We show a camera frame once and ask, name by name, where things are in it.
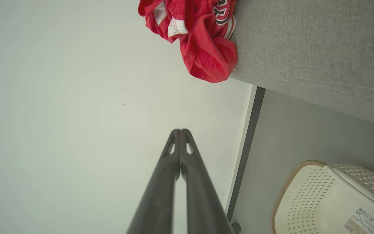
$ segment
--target barcode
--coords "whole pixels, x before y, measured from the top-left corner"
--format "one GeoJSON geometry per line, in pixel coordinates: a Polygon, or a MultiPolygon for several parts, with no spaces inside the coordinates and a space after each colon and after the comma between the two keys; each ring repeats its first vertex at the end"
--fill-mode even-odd
{"type": "Polygon", "coordinates": [[[373,216],[369,215],[369,213],[367,213],[364,209],[362,209],[362,207],[359,207],[357,211],[360,212],[369,222],[374,223],[373,216]]]}
{"type": "Polygon", "coordinates": [[[350,233],[352,233],[352,231],[353,231],[353,228],[352,227],[350,227],[349,225],[344,225],[344,227],[350,232],[350,233]]]}

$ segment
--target red fabric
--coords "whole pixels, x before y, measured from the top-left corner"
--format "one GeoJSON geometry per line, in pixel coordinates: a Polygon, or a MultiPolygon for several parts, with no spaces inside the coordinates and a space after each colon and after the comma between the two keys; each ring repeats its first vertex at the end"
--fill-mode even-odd
{"type": "Polygon", "coordinates": [[[226,4],[224,0],[165,0],[167,15],[158,25],[154,10],[161,1],[141,0],[138,13],[145,17],[147,27],[170,43],[180,39],[181,55],[192,76],[211,83],[227,80],[237,63],[237,51],[221,34],[226,33],[223,22],[233,15],[236,0],[225,0],[226,4]],[[223,10],[226,14],[217,14],[223,10]],[[184,20],[189,33],[168,37],[172,18],[184,20]]]}

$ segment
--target gray sofa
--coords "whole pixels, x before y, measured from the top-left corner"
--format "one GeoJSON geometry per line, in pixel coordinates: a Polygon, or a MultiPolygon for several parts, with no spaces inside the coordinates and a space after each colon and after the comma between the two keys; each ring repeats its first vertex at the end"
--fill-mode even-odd
{"type": "Polygon", "coordinates": [[[374,0],[238,0],[233,78],[374,123],[374,0]]]}

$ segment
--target gray floor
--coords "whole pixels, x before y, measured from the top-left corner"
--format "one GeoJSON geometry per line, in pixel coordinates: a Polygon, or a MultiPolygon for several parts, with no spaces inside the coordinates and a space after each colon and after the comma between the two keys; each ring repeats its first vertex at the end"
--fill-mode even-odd
{"type": "Polygon", "coordinates": [[[266,90],[233,213],[243,234],[270,234],[270,213],[292,168],[304,160],[374,171],[374,124],[266,90]]]}

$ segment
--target white plastic basket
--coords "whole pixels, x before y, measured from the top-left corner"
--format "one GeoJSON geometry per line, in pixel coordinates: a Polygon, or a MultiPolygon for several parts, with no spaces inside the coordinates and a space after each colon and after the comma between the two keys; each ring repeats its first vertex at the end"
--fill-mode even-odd
{"type": "Polygon", "coordinates": [[[281,189],[271,225],[274,234],[374,234],[374,172],[300,163],[281,189]]]}

